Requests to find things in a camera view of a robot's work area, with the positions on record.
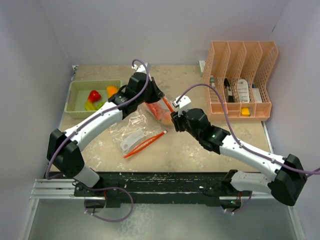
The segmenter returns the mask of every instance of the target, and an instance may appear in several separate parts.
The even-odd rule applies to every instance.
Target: table surface
[[[75,81],[95,81],[120,79],[126,84],[133,74],[128,65],[80,65]],[[199,66],[196,65],[153,65],[150,71],[156,84],[170,100],[181,95],[188,87],[202,83]],[[187,95],[192,107],[205,110],[204,87],[199,86]],[[159,125],[147,114],[148,123]],[[71,128],[82,119],[73,119],[67,113],[62,116],[59,129]],[[225,122],[211,122],[228,130]],[[231,126],[237,137],[255,147],[269,151],[263,125],[258,122],[232,122]],[[109,130],[97,136],[82,152],[86,164],[97,172],[228,172],[230,169],[256,172],[254,168],[233,158],[218,155],[203,149],[187,132],[177,133],[169,128],[168,133],[153,144],[133,155],[123,158],[120,147],[113,142]],[[51,171],[58,171],[52,166]]]

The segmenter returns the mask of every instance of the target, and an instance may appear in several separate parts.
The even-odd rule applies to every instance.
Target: plastic bag
[[[131,113],[121,122],[112,125],[109,132],[113,142],[125,157],[129,157],[136,147],[144,144],[144,141],[166,133],[163,126],[157,124],[153,119],[148,121],[141,107],[138,107],[137,111]]]
[[[143,105],[145,106],[145,109],[163,125],[173,126],[170,115],[173,111],[173,106],[165,97],[155,103],[144,103]]]

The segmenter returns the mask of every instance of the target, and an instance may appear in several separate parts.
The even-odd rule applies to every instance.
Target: white wall
[[[289,1],[270,40],[279,48],[268,84],[273,149],[298,156],[304,169],[314,170],[320,167],[320,1]],[[309,178],[296,204],[309,240],[320,236],[319,183],[319,176]]]
[[[267,40],[288,0],[39,0],[73,64],[196,64],[212,40]]]
[[[72,68],[36,0],[0,2],[0,238],[16,240]]]

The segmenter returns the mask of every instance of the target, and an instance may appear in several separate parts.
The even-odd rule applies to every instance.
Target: black base
[[[135,204],[204,204],[209,207],[221,206],[220,197],[234,200],[239,192],[224,181],[226,172],[99,172],[105,187],[126,189]],[[88,191],[81,184],[75,197],[104,197],[102,191]],[[120,190],[108,190],[107,208],[119,208],[129,204],[130,199]],[[249,191],[242,196],[249,196]]]

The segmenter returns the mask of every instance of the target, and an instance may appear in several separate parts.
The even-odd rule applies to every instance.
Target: orange mesh organizer
[[[270,117],[271,102],[267,81],[278,56],[273,41],[212,41],[202,75],[203,82],[214,85],[223,99],[228,117],[232,121],[265,121]],[[224,81],[227,78],[234,102],[226,102]],[[240,102],[237,84],[240,79],[248,83],[249,102]],[[253,85],[259,89],[262,102],[256,102]],[[210,120],[224,120],[224,112],[217,95],[208,87],[205,98]],[[241,116],[241,109],[249,108],[250,116]]]

